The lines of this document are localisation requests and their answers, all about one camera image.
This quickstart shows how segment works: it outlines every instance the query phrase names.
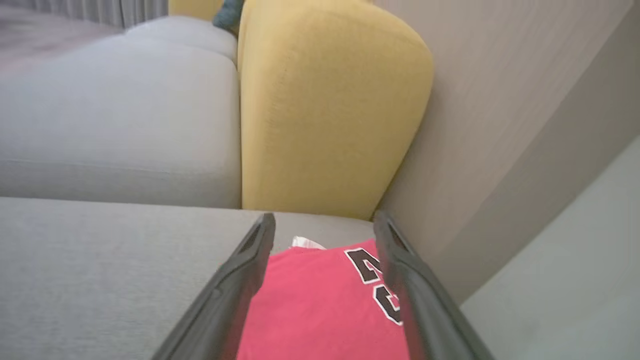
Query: yellow armrest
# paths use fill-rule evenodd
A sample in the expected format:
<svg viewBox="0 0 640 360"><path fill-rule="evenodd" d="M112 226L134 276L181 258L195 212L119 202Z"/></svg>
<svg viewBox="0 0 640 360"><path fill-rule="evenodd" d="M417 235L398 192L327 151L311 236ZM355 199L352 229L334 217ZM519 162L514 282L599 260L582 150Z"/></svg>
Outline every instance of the yellow armrest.
<svg viewBox="0 0 640 360"><path fill-rule="evenodd" d="M213 20L223 0L169 0L169 15L183 15Z"/></svg>

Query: wall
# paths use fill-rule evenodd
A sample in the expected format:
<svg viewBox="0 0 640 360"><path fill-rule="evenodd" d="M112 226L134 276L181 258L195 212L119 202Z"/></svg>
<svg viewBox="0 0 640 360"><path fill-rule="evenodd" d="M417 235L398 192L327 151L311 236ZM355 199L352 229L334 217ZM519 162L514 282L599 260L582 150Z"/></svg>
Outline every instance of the wall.
<svg viewBox="0 0 640 360"><path fill-rule="evenodd" d="M629 46L640 44L638 6L379 4L420 33L436 70L426 117L381 207L461 302L640 132L640 47Z"/></svg>
<svg viewBox="0 0 640 360"><path fill-rule="evenodd" d="M640 357L640 137L462 310L498 359Z"/></svg>

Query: sofa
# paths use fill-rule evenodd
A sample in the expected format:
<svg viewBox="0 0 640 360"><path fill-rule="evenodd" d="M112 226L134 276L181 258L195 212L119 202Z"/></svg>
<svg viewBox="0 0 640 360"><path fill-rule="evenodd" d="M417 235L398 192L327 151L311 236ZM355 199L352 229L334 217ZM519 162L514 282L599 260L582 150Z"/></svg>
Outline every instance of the sofa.
<svg viewBox="0 0 640 360"><path fill-rule="evenodd" d="M262 211L273 252L373 236L427 47L359 0L249 0L237 39L214 11L0 80L1 359L148 359Z"/></svg>

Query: beige wall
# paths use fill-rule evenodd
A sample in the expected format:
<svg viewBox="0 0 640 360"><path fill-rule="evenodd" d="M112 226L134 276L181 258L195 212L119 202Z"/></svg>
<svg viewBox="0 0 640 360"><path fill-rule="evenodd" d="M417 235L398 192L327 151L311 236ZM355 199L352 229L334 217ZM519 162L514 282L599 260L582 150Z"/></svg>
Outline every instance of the beige wall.
<svg viewBox="0 0 640 360"><path fill-rule="evenodd" d="M434 55L436 68L426 118L381 207L392 214L454 298L462 301L560 212L586 185L585 179L592 179L630 141L610 136L612 142L623 144L606 147L599 162L585 165L588 171L578 171L580 179L556 194L562 201L546 209L545 203L536 204L542 207L538 213L515 206L527 202L522 197L515 205L507 204L523 193L543 198L548 188L554 187L552 179L538 186L548 164L531 168L526 163L518 171L519 177L509 174L518 161L526 157L535 162L544 150L535 147L545 143L536 137L549 128L550 119L575 91L574 85L632 1L378 2L420 33ZM614 62L598 63L597 67L617 66ZM632 63L625 65L634 69ZM595 83L585 86L598 90ZM606 91L615 90L614 86ZM583 95L585 99L598 97L592 93ZM578 110L582 102L569 106ZM574 115L581 114L561 114L554 123L564 124ZM606 121L602 117L592 120L597 124ZM571 126L579 129L579 124L573 121ZM573 145L560 149L565 155L575 155L565 156L569 163L563 166L570 167L571 161L580 159L576 149ZM562 178L561 171L554 175ZM498 195L501 198L496 204L494 197ZM500 219L514 214L517 216L511 216L508 223ZM481 239L474 236L476 231L484 231L478 234Z"/></svg>

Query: yellow sofa backrest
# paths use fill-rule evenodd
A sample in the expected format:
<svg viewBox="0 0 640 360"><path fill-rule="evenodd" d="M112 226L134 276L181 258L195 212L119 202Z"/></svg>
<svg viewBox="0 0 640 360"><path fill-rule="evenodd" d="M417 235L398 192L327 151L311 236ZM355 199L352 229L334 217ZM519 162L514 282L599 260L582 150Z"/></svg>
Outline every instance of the yellow sofa backrest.
<svg viewBox="0 0 640 360"><path fill-rule="evenodd" d="M420 36L366 1L247 0L238 71L243 208L368 219L426 109Z"/></svg>

